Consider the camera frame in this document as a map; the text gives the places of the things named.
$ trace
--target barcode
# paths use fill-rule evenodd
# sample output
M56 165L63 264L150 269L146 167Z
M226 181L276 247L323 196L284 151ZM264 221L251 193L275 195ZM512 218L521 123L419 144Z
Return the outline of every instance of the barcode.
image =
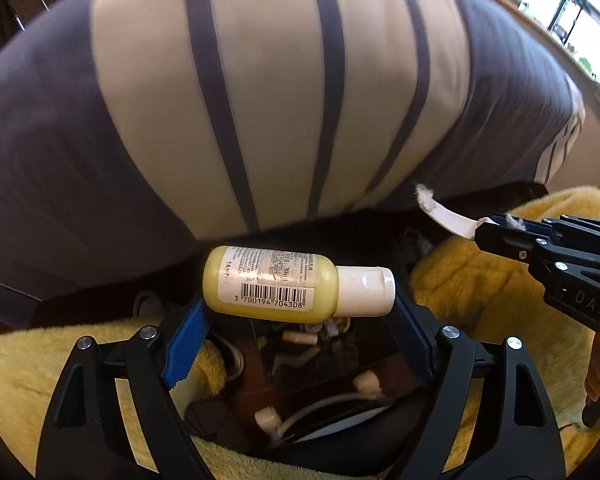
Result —
M255 298L256 300L293 301L295 303L306 303L306 289L292 286L251 285L243 283L240 286L240 296Z

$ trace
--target fuzzy yellow fabric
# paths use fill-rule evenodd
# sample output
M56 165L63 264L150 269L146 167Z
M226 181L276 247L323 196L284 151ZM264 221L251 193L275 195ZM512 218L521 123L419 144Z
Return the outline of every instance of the fuzzy yellow fabric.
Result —
M91 335L101 344L125 340L146 324L155 324L155 321L129 319L93 326L47 328L0 335L0 436L29 472L35 472L46 409L76 340L83 335ZM192 400L218 394L224 388L225 377L219 351L211 342L205 341L187 379L179 382L171 391L180 415ZM140 465L155 471L128 382L116 380L116 386L134 456ZM193 441L217 480L344 478L251 458L198 438Z
M512 211L530 220L561 214L600 220L600 190L568 189L534 200ZM452 238L424 258L411 275L416 302L445 323L461 327L472 338L500 343L522 339L546 386L560 428L568 472L595 444L600 431L582 427L593 332L542 300L544 289L526 265L483 253L470 241ZM480 396L472 387L447 468L459 465L471 439Z
M600 190L579 188L549 195L513 212L539 220L561 214L600 219ZM416 300L439 319L461 326L473 338L501 342L516 335L523 340L540 371L560 427L568 471L587 455L599 431L580 427L584 377L593 334L542 301L542 286L526 266L482 253L472 242L453 238L422 260L411 285ZM33 472L42 423L51 393L72 345L82 335L106 343L129 338L148 320L126 320L16 332L0 336L0 435L16 457ZM172 392L182 414L190 400L218 393L224 387L218 350L205 343L186 381ZM477 414L479 387L472 389L447 468L462 462ZM155 470L126 381L118 397L131 447L138 463ZM218 480L343 480L344 477L266 462L194 439ZM369 477L366 480L378 480Z
M0 436L30 472L35 471L46 407L76 340L91 335L100 344L120 341L151 322L129 319L0 335ZM180 415L191 400L218 394L224 388L225 376L220 352L205 341L187 379L172 390ZM125 425L133 429L129 432L132 448L142 449L146 444L139 424L135 427L133 423L137 417L128 382L116 383Z

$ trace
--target striped cushion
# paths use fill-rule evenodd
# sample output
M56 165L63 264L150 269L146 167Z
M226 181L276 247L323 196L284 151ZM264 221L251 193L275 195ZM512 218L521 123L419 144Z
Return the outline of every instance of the striped cushion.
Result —
M547 181L579 92L489 0L65 0L0 54L0 283Z

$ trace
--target screw head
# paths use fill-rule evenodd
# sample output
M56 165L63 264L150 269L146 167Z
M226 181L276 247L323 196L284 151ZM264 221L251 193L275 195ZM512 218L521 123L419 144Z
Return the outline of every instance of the screw head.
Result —
M455 326L451 325L443 326L442 333L445 335L445 337L448 337L449 339L455 339L456 337L460 337L460 331Z
M153 325L143 326L140 329L140 337L142 339L153 339L158 334L158 329Z
M513 350L520 350L522 348L522 341L517 337L510 337L507 339L507 346Z
M91 338L88 335L82 336L75 344L80 350L86 350L91 346Z

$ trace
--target white cable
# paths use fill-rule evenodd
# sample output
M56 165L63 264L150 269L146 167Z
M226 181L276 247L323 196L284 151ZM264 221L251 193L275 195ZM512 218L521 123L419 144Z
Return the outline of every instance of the white cable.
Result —
M347 402L348 400L376 400L382 397L382 395L378 394L339 394L333 397L327 397L326 399L318 400L313 404L309 404L302 408L302 410L298 410L293 415L291 415L287 420L285 420L279 428L276 429L273 433L271 433L271 445L275 446L275 444L281 440L285 433L301 418L310 415L321 408L326 406L331 406L332 404L337 404L339 402Z

